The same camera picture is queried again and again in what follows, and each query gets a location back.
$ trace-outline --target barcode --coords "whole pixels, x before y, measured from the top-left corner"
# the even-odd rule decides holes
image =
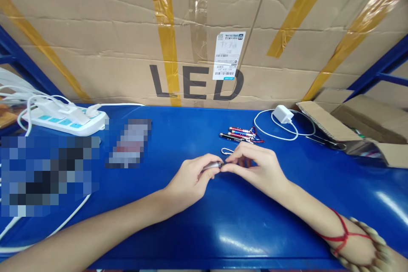
[[[215,75],[233,75],[235,72],[216,72]]]

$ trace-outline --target right hand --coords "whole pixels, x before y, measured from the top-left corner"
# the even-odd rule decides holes
[[[291,183],[284,175],[272,150],[248,142],[240,142],[225,162],[230,164],[224,165],[221,172],[238,174],[274,200],[290,188]]]

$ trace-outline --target hand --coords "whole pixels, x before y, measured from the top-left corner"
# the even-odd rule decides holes
[[[211,162],[223,161],[218,156],[206,154],[181,164],[171,182],[163,189],[171,215],[182,212],[204,196],[209,180],[220,172],[219,168],[210,168],[201,173]]]
[[[275,152],[255,144],[241,142],[225,162],[230,164],[223,166],[221,172],[238,174],[274,200],[291,185],[279,165]]]

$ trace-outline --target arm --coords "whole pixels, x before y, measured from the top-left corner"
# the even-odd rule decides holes
[[[258,166],[252,167],[252,161]],[[308,194],[298,185],[290,182],[284,175],[278,159],[273,151],[253,144],[241,142],[221,172],[234,172],[282,206],[304,220],[312,229],[326,237],[338,237],[344,234],[343,226],[337,215],[326,205]],[[365,234],[365,232],[348,219],[341,217],[349,232]],[[341,242],[327,241],[336,249]],[[368,266],[375,258],[376,249],[370,239],[360,236],[350,236],[347,244],[340,250],[340,255],[348,261]],[[408,260],[389,248],[394,259],[392,271],[407,271]]]
[[[184,161],[168,186],[138,201],[79,222],[0,264],[0,271],[83,271],[132,234],[185,210],[201,199],[219,172],[202,169],[222,160],[204,155]]]

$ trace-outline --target left hand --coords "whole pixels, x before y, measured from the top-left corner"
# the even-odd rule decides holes
[[[171,215],[182,212],[204,196],[207,184],[219,168],[201,171],[211,162],[223,162],[218,156],[206,154],[195,159],[185,160],[176,175],[162,190]]]

